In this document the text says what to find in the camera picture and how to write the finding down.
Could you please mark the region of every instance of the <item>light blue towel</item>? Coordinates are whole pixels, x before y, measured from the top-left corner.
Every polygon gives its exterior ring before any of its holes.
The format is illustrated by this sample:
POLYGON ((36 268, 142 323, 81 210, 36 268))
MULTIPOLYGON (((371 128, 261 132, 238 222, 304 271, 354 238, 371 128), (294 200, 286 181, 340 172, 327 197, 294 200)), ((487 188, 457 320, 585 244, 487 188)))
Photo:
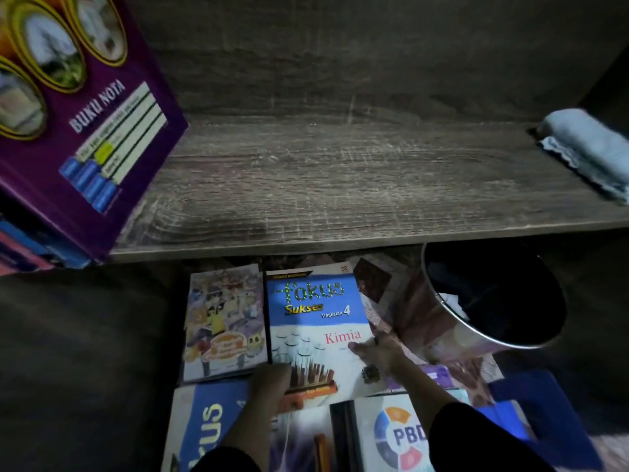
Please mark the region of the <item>light blue towel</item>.
POLYGON ((542 121, 542 148, 552 151, 612 197, 629 204, 629 141, 582 109, 562 109, 542 121))

